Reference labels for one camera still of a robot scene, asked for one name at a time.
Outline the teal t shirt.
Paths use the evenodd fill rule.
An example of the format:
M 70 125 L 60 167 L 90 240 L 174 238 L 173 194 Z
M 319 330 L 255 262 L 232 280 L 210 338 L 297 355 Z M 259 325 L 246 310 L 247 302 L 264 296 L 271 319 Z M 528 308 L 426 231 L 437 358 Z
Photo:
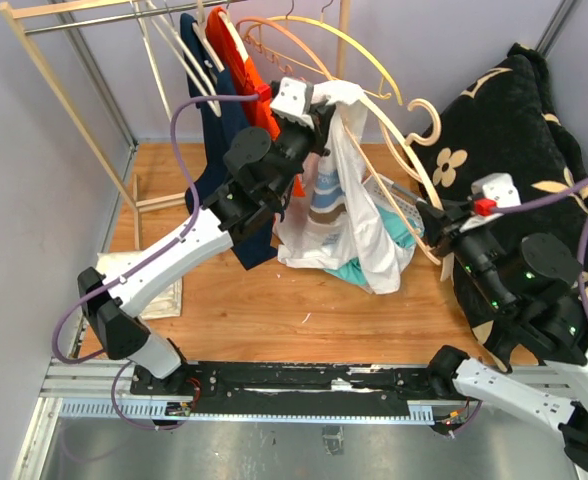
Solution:
M 380 222 L 373 236 L 366 237 L 364 227 L 357 229 L 357 239 L 365 245 L 357 256 L 338 269 L 326 272 L 370 293 L 387 295 L 401 287 L 401 276 L 409 266 L 416 242 L 401 218 L 392 211 L 377 205 Z

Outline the yellow hanger with metal hook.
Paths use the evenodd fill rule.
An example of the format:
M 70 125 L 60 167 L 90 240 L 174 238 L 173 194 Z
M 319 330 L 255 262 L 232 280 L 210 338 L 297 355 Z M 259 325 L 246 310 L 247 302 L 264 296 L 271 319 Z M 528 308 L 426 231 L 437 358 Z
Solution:
M 404 101 L 401 90 L 390 72 L 367 48 L 348 33 L 351 17 L 351 2 L 348 0 L 339 1 L 337 26 L 333 26 L 325 21 L 325 11 L 331 4 L 333 4 L 333 1 L 330 1 L 321 8 L 319 19 L 293 15 L 293 10 L 290 10 L 286 15 L 269 17 L 269 20 L 282 23 L 283 25 L 288 25 L 289 23 L 306 24 L 333 35 L 337 39 L 335 77 L 342 80 L 347 79 L 347 52 L 353 50 L 379 74 L 377 89 L 367 90 L 367 93 L 375 99 L 394 99 L 398 105 L 403 105 Z

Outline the orange t shirt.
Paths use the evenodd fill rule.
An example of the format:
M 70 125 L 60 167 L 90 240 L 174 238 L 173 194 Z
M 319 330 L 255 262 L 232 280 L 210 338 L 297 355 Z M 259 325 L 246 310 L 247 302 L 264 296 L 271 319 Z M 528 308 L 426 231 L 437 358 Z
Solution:
M 267 130 L 273 140 L 280 128 L 270 110 L 268 85 L 258 73 L 240 34 L 223 7 L 213 8 L 206 21 L 206 37 L 218 57 L 229 68 L 236 92 L 240 95 L 259 94 L 259 99 L 243 104 L 243 110 L 251 126 Z

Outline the white pink t shirt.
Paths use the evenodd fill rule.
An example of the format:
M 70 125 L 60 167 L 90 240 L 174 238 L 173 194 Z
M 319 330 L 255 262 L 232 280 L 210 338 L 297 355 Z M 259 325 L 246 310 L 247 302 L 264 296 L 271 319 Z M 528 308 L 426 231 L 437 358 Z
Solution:
M 345 132 L 348 127 L 360 145 L 367 119 L 367 108 L 358 101 L 365 94 L 363 89 L 343 80 L 313 87 L 312 104 L 336 106 L 327 143 L 330 152 L 306 158 L 302 175 L 305 195 L 291 200 L 273 231 L 280 241 L 280 263 L 326 271 L 356 257 L 365 245 L 357 239 L 357 229 L 364 227 L 366 237 L 373 236 L 380 218 L 363 185 L 366 164 Z

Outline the pink hanger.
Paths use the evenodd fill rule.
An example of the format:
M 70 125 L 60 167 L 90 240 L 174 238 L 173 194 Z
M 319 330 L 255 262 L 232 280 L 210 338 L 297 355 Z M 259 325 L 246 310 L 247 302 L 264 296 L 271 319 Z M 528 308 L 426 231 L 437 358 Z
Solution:
M 421 137 L 416 133 L 410 133 L 407 137 L 405 137 L 395 126 L 395 124 L 389 119 L 389 117 L 365 94 L 362 94 L 358 101 L 377 118 L 379 126 L 382 128 L 385 145 L 388 147 L 388 150 L 392 154 L 396 163 L 405 171 L 409 177 L 423 185 L 426 193 L 428 194 L 431 205 L 437 209 L 442 210 L 443 204 L 435 190 L 432 180 L 430 179 L 421 161 L 412 148 L 413 143 L 419 144 L 420 146 L 430 146 L 435 144 L 439 139 L 442 132 L 442 124 L 436 108 L 428 100 L 422 98 L 416 98 L 412 100 L 408 104 L 407 109 L 410 111 L 417 107 L 425 109 L 432 120 L 432 133 L 428 137 Z M 444 282 L 449 279 L 453 270 L 453 256 L 448 255 L 443 259 L 438 259 L 432 253 L 431 248 L 419 237 L 418 230 L 411 226 L 406 215 L 395 203 L 391 194 L 389 193 L 389 190 L 384 185 L 381 177 L 373 167 L 367 155 L 363 152 L 362 148 L 348 127 L 345 128 L 345 132 L 348 135 L 351 144 L 356 148 L 357 152 L 364 160 L 371 177 L 379 185 L 385 198 L 392 204 L 394 211 L 401 218 L 406 227 L 411 231 L 411 235 L 415 239 L 418 247 L 433 264 L 441 266 L 440 281 Z

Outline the orange hanger with metal hook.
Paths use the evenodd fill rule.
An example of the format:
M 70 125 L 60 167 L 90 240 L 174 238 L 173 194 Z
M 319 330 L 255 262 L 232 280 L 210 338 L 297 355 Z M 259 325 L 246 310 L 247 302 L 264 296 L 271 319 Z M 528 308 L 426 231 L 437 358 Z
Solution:
M 238 18 L 234 26 L 243 43 L 280 74 L 300 80 L 335 80 L 321 55 L 298 31 L 294 19 L 297 1 L 288 1 L 282 19 L 276 15 L 247 14 Z

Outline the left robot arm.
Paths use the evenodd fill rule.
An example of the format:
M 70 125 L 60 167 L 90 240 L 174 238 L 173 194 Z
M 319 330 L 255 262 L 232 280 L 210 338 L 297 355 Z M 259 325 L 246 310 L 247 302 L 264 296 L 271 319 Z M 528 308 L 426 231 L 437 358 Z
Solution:
M 285 212 L 305 159 L 327 151 L 334 113 L 327 103 L 297 107 L 283 117 L 277 138 L 260 127 L 241 130 L 223 157 L 228 180 L 196 202 L 183 224 L 122 273 L 103 275 L 89 267 L 78 275 L 83 314 L 109 359 L 145 368 L 166 395 L 186 388 L 180 352 L 141 320 L 141 312 L 169 285 Z

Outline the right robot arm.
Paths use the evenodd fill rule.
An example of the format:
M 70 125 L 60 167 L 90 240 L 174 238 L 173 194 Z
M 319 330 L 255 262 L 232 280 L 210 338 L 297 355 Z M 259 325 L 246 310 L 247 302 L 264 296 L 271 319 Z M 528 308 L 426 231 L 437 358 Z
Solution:
M 454 255 L 495 314 L 488 351 L 524 346 L 553 368 L 574 399 L 552 396 L 482 365 L 465 352 L 442 347 L 428 365 L 427 387 L 440 400 L 459 394 L 488 402 L 560 439 L 566 456 L 588 472 L 588 300 L 581 265 L 550 234 L 524 237 L 504 253 L 486 227 L 501 208 L 477 199 L 442 211 L 425 202 L 417 209 L 430 247 Z

